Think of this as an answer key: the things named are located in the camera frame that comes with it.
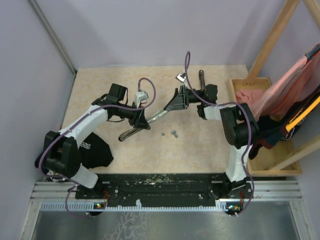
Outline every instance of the wooden tray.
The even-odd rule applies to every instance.
[[[267,90],[271,86],[268,77],[257,77],[253,84],[245,83],[245,78],[232,78],[228,82],[231,99],[236,102],[236,92],[240,89],[262,89]],[[301,168],[298,161],[286,166],[281,170],[268,170],[270,166],[281,163],[288,154],[294,151],[291,140],[279,141],[272,149],[262,147],[258,155],[248,159],[247,168],[254,177],[288,177],[300,175]]]

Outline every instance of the wooden beam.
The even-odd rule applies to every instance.
[[[315,23],[318,25],[320,29],[320,6],[317,0],[303,0],[304,4],[308,8],[311,13]]]
[[[285,158],[284,161],[275,164],[271,167],[269,167],[270,170],[280,170],[285,168],[286,166],[298,161],[299,159],[302,159],[303,157],[313,153],[314,151],[320,149],[320,134],[301,147],[299,147],[297,150],[294,150],[288,156]]]
[[[256,57],[254,64],[245,80],[245,84],[253,84],[256,77],[258,76],[261,68],[268,59],[270,53],[272,52],[274,46],[277,43],[281,33],[285,29],[289,19],[294,13],[300,0],[286,0],[271,31],[266,38],[258,56]]]

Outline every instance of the clothing rack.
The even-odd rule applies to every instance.
[[[317,26],[320,28],[320,6],[317,0],[303,0]],[[286,0],[277,19],[271,28],[259,54],[257,55],[246,78],[232,78],[228,83],[231,98],[236,101],[236,92],[240,89],[263,89],[271,86],[268,77],[258,74],[275,47],[281,33],[285,29],[300,0]],[[294,150],[291,141],[282,141],[270,150],[259,151],[253,160],[248,161],[249,172],[256,177],[296,176],[301,174],[299,159],[320,149],[320,135],[314,137],[298,149]]]

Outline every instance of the table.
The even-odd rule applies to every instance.
[[[227,81],[234,77],[245,78],[245,65],[190,66],[188,75],[192,87],[200,88],[198,73],[204,70],[206,84],[218,86],[218,103],[230,101]],[[68,103],[63,127],[81,116],[91,103],[109,92],[112,83],[128,88],[129,103],[134,100],[138,80],[149,78],[156,87],[156,100],[145,110],[148,117],[173,97],[180,83],[175,79],[184,71],[183,66],[126,66],[80,68]],[[141,89],[152,98],[152,87],[147,81]],[[96,167],[95,173],[223,173],[229,161],[222,123],[203,120],[198,116],[196,104],[186,110],[173,111],[151,124],[151,130],[139,133],[120,142],[118,137],[131,126],[125,120],[106,122],[94,133],[110,145],[114,160],[108,167]],[[176,130],[178,138],[171,131]]]

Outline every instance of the pink towel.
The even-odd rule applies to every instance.
[[[301,57],[264,93],[261,89],[237,91],[235,94],[237,102],[247,103],[256,120],[265,115],[285,115],[295,102],[302,100],[303,88],[320,60],[319,52],[313,54],[311,60],[306,56]]]

